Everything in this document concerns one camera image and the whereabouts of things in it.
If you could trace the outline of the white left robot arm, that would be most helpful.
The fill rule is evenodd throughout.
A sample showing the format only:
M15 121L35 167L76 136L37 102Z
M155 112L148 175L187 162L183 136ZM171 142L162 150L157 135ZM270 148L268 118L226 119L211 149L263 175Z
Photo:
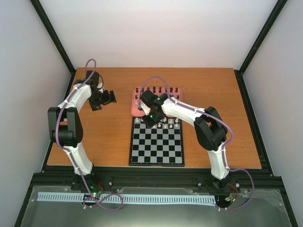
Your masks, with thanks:
M79 112L86 101L92 111L102 109L102 105L116 102L112 90L104 89L104 82L99 82L102 76L94 71L86 71L84 79L75 81L71 92L57 107L47 111L50 139L57 143L70 159L74 172L84 175L82 185L87 190L94 190L98 186L98 178L91 174L93 164L89 160L82 144L83 127Z

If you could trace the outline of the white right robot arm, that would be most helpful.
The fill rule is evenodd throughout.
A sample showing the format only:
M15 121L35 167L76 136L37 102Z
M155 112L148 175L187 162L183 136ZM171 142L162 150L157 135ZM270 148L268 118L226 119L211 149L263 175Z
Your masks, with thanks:
M218 180L227 177L229 171L225 160L224 143L228 129L215 108L194 107L170 97L167 93L158 96L150 90L140 93L138 104L138 109L144 112L143 122L149 128L168 116L192 125L195 128L198 143L207 150L212 176Z

